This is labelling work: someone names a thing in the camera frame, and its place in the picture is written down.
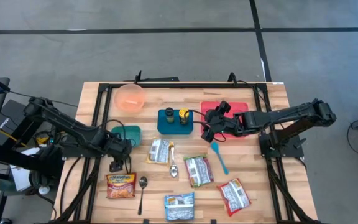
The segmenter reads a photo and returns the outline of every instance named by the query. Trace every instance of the orange bowl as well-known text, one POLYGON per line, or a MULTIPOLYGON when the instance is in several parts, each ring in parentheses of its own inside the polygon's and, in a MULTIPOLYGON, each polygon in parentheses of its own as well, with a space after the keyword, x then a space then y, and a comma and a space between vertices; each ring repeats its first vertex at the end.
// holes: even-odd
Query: orange bowl
POLYGON ((145 91, 136 84, 126 84, 118 88, 114 103, 120 110, 130 113, 139 112, 145 101, 145 91))

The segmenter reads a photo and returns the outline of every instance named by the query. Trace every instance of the blue package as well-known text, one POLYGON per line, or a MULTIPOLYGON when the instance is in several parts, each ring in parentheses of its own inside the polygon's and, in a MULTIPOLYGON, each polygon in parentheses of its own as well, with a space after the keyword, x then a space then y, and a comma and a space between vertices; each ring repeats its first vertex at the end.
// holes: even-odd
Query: blue package
POLYGON ((194 192, 183 195, 165 196, 166 221, 193 220, 195 206, 194 192))

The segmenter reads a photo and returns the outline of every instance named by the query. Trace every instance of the floor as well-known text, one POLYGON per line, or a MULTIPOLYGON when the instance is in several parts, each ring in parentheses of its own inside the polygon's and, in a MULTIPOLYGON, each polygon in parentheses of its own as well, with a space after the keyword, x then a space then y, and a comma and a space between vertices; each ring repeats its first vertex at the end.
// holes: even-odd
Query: floor
MULTIPOLYGON (((255 2, 262 28, 358 27, 358 1, 255 2)), ((247 0, 0 0, 0 30, 161 27, 254 27, 254 21, 247 0)), ((83 82, 128 80, 139 70, 143 77, 182 81, 224 81, 234 72, 246 81, 284 82, 291 105, 319 98, 337 115, 330 128, 302 134, 319 219, 358 223, 358 154, 346 140, 349 123, 358 119, 358 32, 262 36, 264 69, 254 32, 0 34, 0 77, 11 78, 14 91, 73 104, 83 82)), ((75 115, 74 108, 59 109, 75 115)), ((350 140, 358 150, 358 131, 351 131, 350 140)), ((36 196, 16 196, 8 198, 4 217, 47 222, 51 211, 36 196)))

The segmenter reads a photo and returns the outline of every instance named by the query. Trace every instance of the noodle packet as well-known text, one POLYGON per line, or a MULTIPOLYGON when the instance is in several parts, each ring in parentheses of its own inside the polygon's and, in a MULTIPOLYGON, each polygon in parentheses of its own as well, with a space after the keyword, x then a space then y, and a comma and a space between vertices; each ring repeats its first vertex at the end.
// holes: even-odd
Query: noodle packet
POLYGON ((170 146, 173 146, 173 142, 171 141, 164 139, 154 140, 147 154, 146 162, 169 165, 170 146))
POLYGON ((191 187, 199 187, 214 181, 206 155, 184 158, 191 187))
POLYGON ((106 175, 107 198, 135 197, 136 173, 106 175))
POLYGON ((226 184, 217 186, 217 188, 221 192, 227 214, 229 214, 230 217, 251 204, 251 201, 248 199, 238 178, 231 180, 226 184))
POLYGON ((165 196, 164 204, 166 221, 194 219, 194 192, 183 195, 165 196))

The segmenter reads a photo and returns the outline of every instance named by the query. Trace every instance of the blue plastic spatula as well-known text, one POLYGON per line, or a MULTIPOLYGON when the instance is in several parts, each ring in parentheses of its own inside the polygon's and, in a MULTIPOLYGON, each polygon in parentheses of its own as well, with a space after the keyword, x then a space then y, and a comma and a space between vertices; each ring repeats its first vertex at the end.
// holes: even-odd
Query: blue plastic spatula
POLYGON ((218 144, 217 144, 216 142, 212 142, 211 148, 212 148, 212 150, 216 153, 216 155, 218 155, 219 161, 221 161, 221 164, 222 164, 222 168, 223 168, 224 174, 228 175, 228 174, 229 174, 229 170, 228 170, 228 169, 226 168, 226 166, 224 165, 223 160, 222 160, 222 157, 221 157, 221 155, 219 154, 219 146, 218 146, 218 144))

